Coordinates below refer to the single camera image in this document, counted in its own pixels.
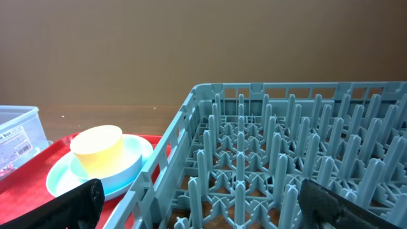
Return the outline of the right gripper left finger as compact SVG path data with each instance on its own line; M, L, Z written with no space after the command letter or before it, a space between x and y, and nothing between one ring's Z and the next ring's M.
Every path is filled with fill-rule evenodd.
M105 202L100 179L91 179L40 207L1 225L19 228L95 228Z

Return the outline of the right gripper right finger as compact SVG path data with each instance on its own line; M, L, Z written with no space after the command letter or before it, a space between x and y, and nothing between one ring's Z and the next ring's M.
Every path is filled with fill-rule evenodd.
M319 229L328 225L337 229L398 228L310 179L302 182L298 202L301 228Z

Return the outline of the red snack wrapper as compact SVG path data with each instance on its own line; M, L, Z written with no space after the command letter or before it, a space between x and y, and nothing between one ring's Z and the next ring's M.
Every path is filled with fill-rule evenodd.
M9 174L11 174L13 171L15 170L15 166L12 164L9 164L5 167L3 167L0 170L0 178L4 179L5 177L7 177Z

